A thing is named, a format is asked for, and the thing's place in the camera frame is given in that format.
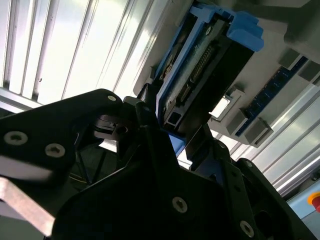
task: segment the red emergency button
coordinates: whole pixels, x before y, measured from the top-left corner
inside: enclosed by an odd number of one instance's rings
[[[308,197],[308,203],[313,205],[315,210],[320,213],[320,191],[312,193]]]

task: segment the corrugated metal wall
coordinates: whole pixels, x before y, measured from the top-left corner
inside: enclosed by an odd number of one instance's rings
[[[133,94],[168,0],[1,0],[0,87],[52,103]]]

